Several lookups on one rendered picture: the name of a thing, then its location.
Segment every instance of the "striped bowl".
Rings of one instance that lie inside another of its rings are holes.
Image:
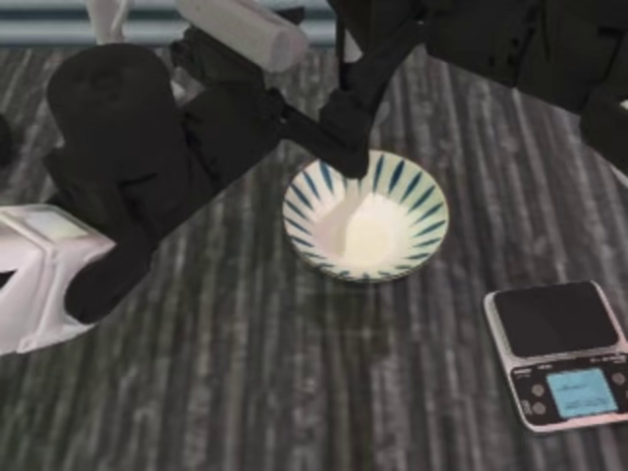
[[[441,247],[445,196],[431,175],[402,157],[371,151],[368,175],[348,181],[315,161],[291,182],[284,227],[303,260],[334,278],[378,283],[409,275]]]

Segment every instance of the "wood grain surface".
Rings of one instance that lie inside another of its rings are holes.
[[[0,204],[52,191],[44,86],[70,53],[0,50],[0,111],[21,134]],[[314,52],[272,82],[314,115],[334,63]],[[170,237],[97,329],[0,358],[0,469],[628,469],[628,426],[522,427],[481,309],[497,288],[596,280],[626,326],[628,190],[572,117],[423,51],[388,99],[373,147],[443,186],[452,226],[438,257],[370,288],[311,271],[284,239],[281,203],[312,157],[282,144]]]

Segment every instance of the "table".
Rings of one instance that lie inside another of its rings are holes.
[[[70,50],[0,50],[0,112],[22,155],[0,204],[52,190],[44,84]],[[313,114],[333,51],[273,83]],[[547,437],[519,423],[481,302],[496,288],[596,280],[626,327],[628,192],[563,112],[417,51],[373,146],[449,198],[445,246],[406,280],[323,278],[284,239],[305,151],[276,153],[162,246],[150,279],[79,340],[0,358],[11,471],[621,471],[628,426]]]

